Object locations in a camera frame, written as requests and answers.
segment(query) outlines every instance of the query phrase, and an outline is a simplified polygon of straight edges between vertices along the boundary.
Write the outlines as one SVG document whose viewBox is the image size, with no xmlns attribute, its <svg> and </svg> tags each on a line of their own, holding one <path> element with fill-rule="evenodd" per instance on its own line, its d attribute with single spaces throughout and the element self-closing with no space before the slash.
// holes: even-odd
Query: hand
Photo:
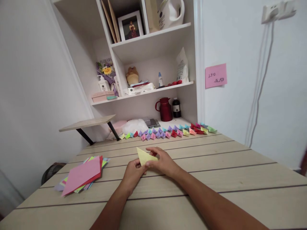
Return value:
<svg viewBox="0 0 307 230">
<path fill-rule="evenodd" d="M 167 152 L 159 147 L 146 148 L 150 151 L 150 155 L 159 155 L 159 161 L 147 161 L 146 165 L 150 168 L 158 169 L 160 172 L 164 173 L 169 177 L 174 177 L 182 168 L 175 163 L 175 161 L 168 155 Z"/>
<path fill-rule="evenodd" d="M 147 166 L 140 164 L 140 159 L 135 159 L 130 161 L 127 165 L 124 177 L 119 185 L 119 188 L 122 188 L 128 192 L 130 196 L 138 184 L 141 176 L 144 174 L 146 175 Z"/>
</svg>

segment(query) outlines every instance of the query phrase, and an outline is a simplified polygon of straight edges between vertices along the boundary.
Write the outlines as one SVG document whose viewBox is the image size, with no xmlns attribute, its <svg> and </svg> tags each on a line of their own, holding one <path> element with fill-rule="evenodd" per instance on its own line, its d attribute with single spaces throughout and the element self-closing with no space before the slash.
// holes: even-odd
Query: shelf unit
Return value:
<svg viewBox="0 0 307 230">
<path fill-rule="evenodd" d="M 108 0 L 102 1 L 111 17 Z M 161 2 L 162 0 L 157 0 L 157 6 Z M 181 102 L 182 117 L 189 122 L 197 122 L 194 5 L 193 0 L 184 2 L 182 25 L 149 33 L 145 0 L 110 0 L 117 18 L 139 10 L 144 25 L 143 36 L 114 43 L 101 0 L 51 0 L 95 118 L 117 114 L 116 120 L 146 116 L 159 119 L 160 114 L 154 109 L 159 98 L 177 97 Z M 139 80 L 148 80 L 156 88 L 159 85 L 159 72 L 165 85 L 174 82 L 177 77 L 176 57 L 183 47 L 188 59 L 190 82 L 128 95 L 126 73 L 129 67 L 135 66 Z M 100 92 L 95 63 L 106 57 L 113 60 L 122 97 L 93 103 L 91 96 Z"/>
</svg>

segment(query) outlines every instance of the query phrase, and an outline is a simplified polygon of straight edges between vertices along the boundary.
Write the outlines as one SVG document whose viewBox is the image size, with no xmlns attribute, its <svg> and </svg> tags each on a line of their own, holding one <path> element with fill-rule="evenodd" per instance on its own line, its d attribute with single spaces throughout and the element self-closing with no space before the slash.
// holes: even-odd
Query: stack of colored paper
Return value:
<svg viewBox="0 0 307 230">
<path fill-rule="evenodd" d="M 109 160 L 102 156 L 87 158 L 82 164 L 71 169 L 68 176 L 54 187 L 55 190 L 63 191 L 62 196 L 88 190 L 94 181 L 101 177 L 101 171 Z"/>
</svg>

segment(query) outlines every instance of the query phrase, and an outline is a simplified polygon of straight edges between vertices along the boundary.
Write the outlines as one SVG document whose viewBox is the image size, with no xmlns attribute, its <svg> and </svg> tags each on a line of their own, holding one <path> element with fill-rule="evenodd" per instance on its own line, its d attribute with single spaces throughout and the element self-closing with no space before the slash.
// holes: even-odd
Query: white bag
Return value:
<svg viewBox="0 0 307 230">
<path fill-rule="evenodd" d="M 128 121 L 126 124 L 122 126 L 122 131 L 124 134 L 133 133 L 135 134 L 136 131 L 142 131 L 145 132 L 148 130 L 148 127 L 142 119 L 133 119 Z"/>
<path fill-rule="evenodd" d="M 176 58 L 176 61 L 177 61 L 177 81 L 182 80 L 182 83 L 188 83 L 189 67 L 184 47 L 182 47 L 179 55 Z"/>
</svg>

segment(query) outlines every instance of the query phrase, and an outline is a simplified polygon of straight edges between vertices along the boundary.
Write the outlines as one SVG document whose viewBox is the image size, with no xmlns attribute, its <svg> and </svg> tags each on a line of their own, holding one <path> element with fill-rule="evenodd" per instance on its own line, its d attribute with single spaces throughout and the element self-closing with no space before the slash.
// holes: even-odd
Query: wooden table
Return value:
<svg viewBox="0 0 307 230">
<path fill-rule="evenodd" d="M 159 146 L 183 169 L 270 229 L 307 228 L 307 179 L 222 134 L 86 147 L 0 222 L 0 229 L 89 229 L 119 185 L 136 146 Z M 53 187 L 90 156 L 111 160 L 101 179 L 80 194 L 61 197 Z M 121 229 L 206 229 L 186 193 L 160 172 L 143 176 L 124 208 Z"/>
<path fill-rule="evenodd" d="M 91 126 L 96 126 L 96 125 L 102 125 L 102 124 L 108 124 L 108 126 L 110 127 L 112 133 L 114 134 L 115 138 L 117 141 L 120 140 L 119 136 L 117 135 L 111 120 L 116 116 L 116 114 L 114 115 L 110 115 L 110 116 L 106 116 L 106 117 L 101 117 L 101 118 L 94 118 L 94 119 L 89 119 L 89 120 L 84 120 L 84 121 L 79 121 L 77 123 L 74 123 L 72 125 L 69 125 L 67 127 L 64 127 L 62 129 L 59 130 L 59 132 L 64 132 L 64 131 L 69 131 L 69 130 L 74 130 L 76 129 L 78 131 L 78 133 L 81 134 L 81 136 L 90 144 L 93 145 L 95 142 L 93 142 L 88 135 L 86 135 L 86 133 L 82 130 L 82 128 L 85 127 L 91 127 Z"/>
</svg>

